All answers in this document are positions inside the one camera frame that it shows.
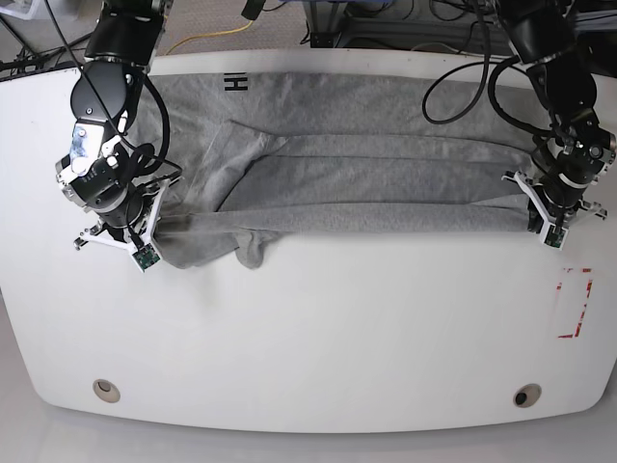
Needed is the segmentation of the grey T-shirt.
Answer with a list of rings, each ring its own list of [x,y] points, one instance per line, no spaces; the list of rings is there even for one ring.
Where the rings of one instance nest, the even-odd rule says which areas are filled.
[[[522,232],[527,200],[501,179],[526,170],[531,138],[481,96],[462,119],[421,114],[430,82],[391,76],[158,76],[169,158],[183,170],[154,241],[177,268],[306,232]]]

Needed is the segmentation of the red tape rectangle marking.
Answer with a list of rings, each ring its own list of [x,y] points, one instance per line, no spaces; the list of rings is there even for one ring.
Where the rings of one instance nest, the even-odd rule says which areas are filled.
[[[593,269],[564,267],[558,279],[552,318],[552,335],[559,340],[579,336],[594,283]]]

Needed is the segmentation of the aluminium frame base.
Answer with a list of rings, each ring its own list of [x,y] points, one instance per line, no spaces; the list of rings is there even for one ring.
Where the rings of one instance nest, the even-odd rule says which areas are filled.
[[[300,45],[312,49],[371,48],[408,51],[396,46],[406,34],[407,20],[415,12],[416,1],[404,1],[409,9],[400,18],[381,18],[397,1],[384,1],[376,9],[369,1],[301,1],[307,33]]]

